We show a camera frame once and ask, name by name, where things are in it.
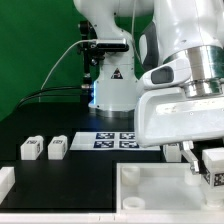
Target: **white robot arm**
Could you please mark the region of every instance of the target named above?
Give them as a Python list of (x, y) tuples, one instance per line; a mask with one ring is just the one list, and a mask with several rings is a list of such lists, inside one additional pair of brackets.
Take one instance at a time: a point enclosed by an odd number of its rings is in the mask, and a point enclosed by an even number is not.
[[(223, 12), (221, 0), (154, 1), (159, 56), (158, 66), (138, 83), (143, 95), (135, 112), (135, 131), (141, 146), (224, 136)], [(152, 71), (177, 60), (186, 61), (185, 72), (178, 74), (180, 83), (161, 79), (150, 85)]]
[[(94, 83), (94, 100), (90, 112), (105, 117), (133, 114), (138, 97), (134, 74), (134, 51), (131, 35), (115, 24), (115, 16), (132, 16), (134, 0), (74, 0), (78, 11), (92, 24), (99, 46), (113, 47), (113, 42), (128, 45), (127, 52), (105, 53), (100, 75)], [(138, 0), (136, 15), (153, 12), (153, 0)]]

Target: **white box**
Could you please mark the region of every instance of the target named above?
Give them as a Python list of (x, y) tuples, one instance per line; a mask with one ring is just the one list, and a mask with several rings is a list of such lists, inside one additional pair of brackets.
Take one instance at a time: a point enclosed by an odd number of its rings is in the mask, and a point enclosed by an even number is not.
[(43, 151), (43, 137), (29, 137), (21, 146), (22, 160), (36, 160)]
[(15, 183), (14, 167), (3, 167), (0, 170), (0, 204)]
[(54, 137), (48, 145), (48, 159), (62, 160), (68, 150), (68, 139), (66, 136), (61, 135)]

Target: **cable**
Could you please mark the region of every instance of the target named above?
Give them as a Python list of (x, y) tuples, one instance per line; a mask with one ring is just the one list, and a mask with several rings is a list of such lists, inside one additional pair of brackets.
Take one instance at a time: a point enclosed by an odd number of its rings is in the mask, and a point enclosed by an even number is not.
[(78, 41), (74, 44), (72, 44), (66, 51), (65, 53), (58, 59), (58, 61), (56, 62), (56, 64), (52, 67), (52, 69), (50, 70), (50, 72), (48, 73), (47, 75), (47, 78), (45, 79), (42, 87), (41, 87), (41, 90), (44, 88), (44, 86), (46, 85), (48, 79), (51, 77), (52, 73), (54, 72), (55, 68), (58, 66), (58, 64), (63, 60), (63, 58), (68, 54), (68, 52), (74, 48), (77, 44), (80, 44), (80, 43), (84, 43), (84, 42), (95, 42), (96, 39), (92, 39), (92, 40), (81, 40), (81, 41)]
[(134, 0), (133, 14), (132, 14), (132, 25), (131, 25), (131, 36), (132, 36), (132, 46), (134, 48), (135, 54), (136, 54), (136, 56), (138, 58), (138, 61), (139, 61), (140, 65), (142, 65), (141, 58), (140, 58), (140, 56), (139, 56), (139, 54), (137, 52), (137, 49), (136, 49), (135, 37), (134, 37), (136, 3), (137, 3), (137, 0)]
[(16, 105), (14, 110), (17, 110), (21, 106), (21, 104), (23, 104), (23, 102), (25, 102), (29, 99), (32, 99), (32, 98), (35, 98), (35, 97), (46, 96), (46, 95), (41, 95), (42, 93), (50, 92), (50, 91), (65, 91), (65, 90), (81, 90), (81, 87), (80, 86), (51, 87), (51, 88), (46, 88), (46, 89), (43, 89), (43, 90), (33, 92), (33, 93), (27, 95), (26, 97), (24, 97), (23, 99), (21, 99), (20, 102)]
[(81, 90), (81, 86), (61, 86), (61, 87), (50, 87), (50, 88), (46, 88), (46, 89), (42, 89), (42, 90), (39, 90), (39, 91), (36, 91), (36, 92), (33, 92), (29, 95), (27, 95), (26, 97), (29, 97), (29, 96), (34, 96), (34, 95), (37, 95), (37, 94), (41, 94), (41, 93), (45, 93), (45, 92), (50, 92), (50, 91), (62, 91), (62, 90)]
[(28, 101), (28, 100), (31, 100), (31, 99), (34, 99), (34, 98), (39, 98), (39, 97), (65, 97), (65, 96), (80, 96), (80, 94), (66, 94), (66, 95), (56, 95), (56, 94), (54, 94), (54, 95), (52, 95), (52, 94), (47, 94), (47, 95), (34, 95), (34, 96), (29, 96), (29, 97), (27, 97), (27, 98), (24, 98), (24, 99), (22, 99), (17, 105), (16, 105), (16, 107), (15, 107), (15, 109), (14, 109), (14, 111), (15, 110), (18, 110), (18, 108), (23, 104), (23, 103), (25, 103), (26, 101)]

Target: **white plastic part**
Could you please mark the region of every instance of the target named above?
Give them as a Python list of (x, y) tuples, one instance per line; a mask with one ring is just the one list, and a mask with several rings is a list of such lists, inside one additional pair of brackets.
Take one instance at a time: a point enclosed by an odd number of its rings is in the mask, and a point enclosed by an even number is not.
[(207, 174), (202, 179), (206, 209), (224, 209), (224, 148), (203, 150)]
[(182, 154), (178, 143), (164, 145), (163, 153), (167, 162), (181, 162)]
[(136, 186), (140, 181), (140, 168), (138, 166), (123, 166), (121, 169), (122, 183), (127, 186)]
[(184, 181), (190, 186), (201, 185), (201, 175), (194, 175), (190, 169), (185, 170)]
[(202, 159), (209, 171), (224, 171), (224, 148), (203, 150)]
[(43, 137), (29, 137), (21, 146), (21, 159), (22, 160), (36, 160), (40, 153), (43, 151)]
[(68, 138), (64, 135), (54, 137), (48, 145), (48, 159), (62, 160), (68, 150)]
[(129, 197), (123, 200), (123, 209), (125, 210), (144, 210), (145, 201), (139, 197)]
[[(170, 67), (173, 70), (173, 76), (174, 76), (173, 81), (170, 83), (154, 84), (151, 79), (152, 73), (164, 67)], [(168, 88), (170, 86), (175, 86), (189, 80), (191, 75), (192, 72), (189, 59), (178, 58), (167, 64), (164, 64), (160, 67), (157, 67), (155, 69), (146, 72), (138, 82), (137, 93), (139, 96), (141, 96), (142, 94), (144, 94), (146, 91), (149, 90), (162, 89), (162, 88)]]
[(141, 147), (149, 147), (223, 138), (223, 108), (223, 94), (188, 99), (179, 87), (148, 91), (135, 109), (136, 141)]
[(0, 170), (0, 204), (15, 184), (14, 167), (3, 167)]

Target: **warning label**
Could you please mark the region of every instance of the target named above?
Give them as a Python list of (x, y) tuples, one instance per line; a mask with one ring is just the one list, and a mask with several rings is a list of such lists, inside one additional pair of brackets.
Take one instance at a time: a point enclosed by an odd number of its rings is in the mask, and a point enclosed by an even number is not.
[(111, 79), (123, 79), (120, 70), (117, 68), (112, 75)]

